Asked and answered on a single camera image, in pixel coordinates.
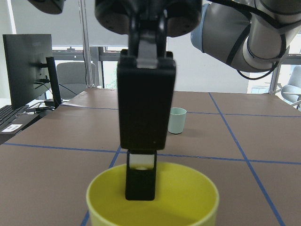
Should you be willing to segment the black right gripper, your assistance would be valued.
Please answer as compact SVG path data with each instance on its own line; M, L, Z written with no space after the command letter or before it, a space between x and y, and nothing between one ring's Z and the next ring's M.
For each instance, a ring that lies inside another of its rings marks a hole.
M200 0L96 0L99 24L117 34L156 32L164 24L166 36L177 37L192 31L200 22Z

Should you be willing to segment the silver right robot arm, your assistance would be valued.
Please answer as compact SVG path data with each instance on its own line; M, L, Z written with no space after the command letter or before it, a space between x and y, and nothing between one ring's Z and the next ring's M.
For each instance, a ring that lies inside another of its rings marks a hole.
M155 198L157 151L166 143L176 64L168 37L191 34L200 51L237 70L271 72L301 29L298 0L97 0L95 17L128 36L117 66L125 198Z

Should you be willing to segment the black opposing left gripper finger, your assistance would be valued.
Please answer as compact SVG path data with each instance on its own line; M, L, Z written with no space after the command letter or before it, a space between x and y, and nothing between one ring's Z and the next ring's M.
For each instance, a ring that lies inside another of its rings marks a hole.
M165 147L176 67L166 51L167 17L130 19L117 67L120 145L127 149L125 198L155 198L157 152Z

